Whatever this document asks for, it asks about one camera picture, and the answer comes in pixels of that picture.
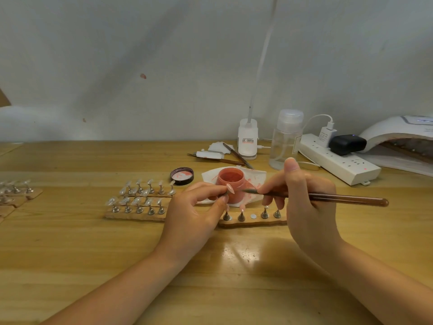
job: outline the bottle cap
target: bottle cap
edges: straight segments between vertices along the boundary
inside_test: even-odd
[[[277,121],[277,129],[282,132],[298,132],[302,130],[304,113],[297,109],[282,109]]]

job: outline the white bottle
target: white bottle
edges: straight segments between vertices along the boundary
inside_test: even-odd
[[[275,170],[284,168],[284,161],[296,159],[302,137],[302,121],[304,113],[296,109],[283,109],[277,121],[272,137],[269,165]]]

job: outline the left hand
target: left hand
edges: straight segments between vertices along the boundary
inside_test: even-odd
[[[226,210],[227,195],[221,196],[205,213],[198,214],[198,201],[224,194],[226,186],[198,182],[171,198],[164,229],[156,253],[175,262],[188,262],[205,245],[214,231],[221,214]]]

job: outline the tissue paper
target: tissue paper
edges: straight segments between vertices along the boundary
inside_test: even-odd
[[[217,183],[218,173],[222,169],[225,168],[236,168],[243,171],[245,174],[245,180],[251,185],[248,188],[256,188],[258,189],[261,185],[265,183],[266,180],[266,171],[258,171],[258,170],[252,170],[252,169],[246,169],[241,168],[239,166],[226,166],[223,168],[213,169],[207,172],[204,172],[201,174],[203,177],[204,182],[210,182],[211,184]],[[239,207],[241,204],[248,204],[255,201],[260,201],[263,199],[263,195],[256,195],[256,194],[245,194],[244,199],[236,204],[229,204],[229,206],[233,207]],[[205,199],[204,201],[198,202],[199,204],[211,204],[214,201],[211,201],[209,199]]]

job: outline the electrical outlet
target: electrical outlet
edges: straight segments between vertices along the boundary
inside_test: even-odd
[[[313,162],[328,170],[348,185],[368,185],[379,175],[381,168],[355,154],[340,156],[319,145],[319,137],[311,133],[302,135],[299,151]]]

